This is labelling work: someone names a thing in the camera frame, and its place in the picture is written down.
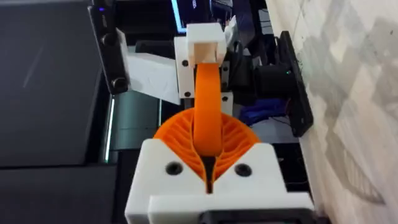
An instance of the robotic arm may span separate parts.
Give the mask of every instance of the robotic arm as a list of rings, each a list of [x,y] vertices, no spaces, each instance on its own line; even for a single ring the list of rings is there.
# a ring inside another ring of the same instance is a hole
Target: robotic arm
[[[129,224],[327,223],[308,193],[287,192],[273,147],[223,113],[233,101],[223,106],[227,40],[218,23],[189,24],[186,37],[174,38],[172,60],[128,54],[108,10],[89,7],[109,91],[177,104],[195,99],[142,144],[125,210]]]

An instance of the orange 3d printed part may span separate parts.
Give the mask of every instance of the orange 3d printed part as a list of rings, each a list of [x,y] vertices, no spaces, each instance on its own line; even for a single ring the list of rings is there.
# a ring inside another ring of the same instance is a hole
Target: orange 3d printed part
[[[197,65],[195,106],[168,119],[156,132],[205,182],[213,183],[255,143],[253,131],[221,112],[220,73],[217,63]],[[216,158],[211,180],[201,156]]]

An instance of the white base block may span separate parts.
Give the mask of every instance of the white base block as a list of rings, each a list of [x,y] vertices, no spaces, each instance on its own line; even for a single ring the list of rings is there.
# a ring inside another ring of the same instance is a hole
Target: white base block
[[[183,164],[181,174],[166,173],[173,161]],[[314,209],[308,193],[287,193],[270,144],[255,144],[235,164],[248,165],[252,174],[241,177],[233,165],[206,194],[201,178],[161,140],[145,140],[126,205],[128,223],[196,223],[209,210]]]

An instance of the black screw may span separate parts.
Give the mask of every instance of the black screw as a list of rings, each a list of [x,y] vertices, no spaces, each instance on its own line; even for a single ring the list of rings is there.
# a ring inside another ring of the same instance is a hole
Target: black screw
[[[166,166],[166,173],[168,175],[179,175],[182,172],[182,165],[179,162],[170,162]]]
[[[188,66],[188,61],[187,61],[187,60],[183,60],[183,61],[182,61],[182,65],[183,65],[184,67]]]
[[[119,78],[115,78],[112,81],[112,85],[113,88],[118,92],[118,93],[122,93],[127,91],[128,89],[128,84],[127,84],[127,80],[125,78],[119,77]]]
[[[249,177],[252,172],[247,164],[238,164],[235,166],[235,173],[241,177]]]
[[[102,36],[101,42],[105,46],[112,47],[115,46],[116,43],[118,42],[118,37],[116,34],[108,33]]]

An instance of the wood grain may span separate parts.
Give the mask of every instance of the wood grain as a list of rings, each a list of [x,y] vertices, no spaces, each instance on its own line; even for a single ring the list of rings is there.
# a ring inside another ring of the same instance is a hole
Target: wood grain
[[[398,223],[398,1],[267,0],[288,30],[314,115],[300,139],[333,223]]]

